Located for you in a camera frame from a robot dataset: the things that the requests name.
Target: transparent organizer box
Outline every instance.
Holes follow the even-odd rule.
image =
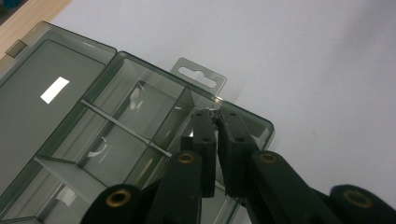
[[[215,77],[211,89],[45,22],[10,49],[0,75],[0,168],[16,176],[0,197],[0,223],[79,223],[104,189],[150,185],[191,135],[195,110],[239,114],[261,150],[274,136],[270,121],[217,97]],[[54,83],[63,88],[50,99]],[[231,222],[239,204],[217,167],[202,223]]]

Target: white background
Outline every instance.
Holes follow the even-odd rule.
[[[52,23],[169,71],[223,74],[219,95],[271,120],[271,150],[312,188],[396,207],[396,1],[73,1]]]

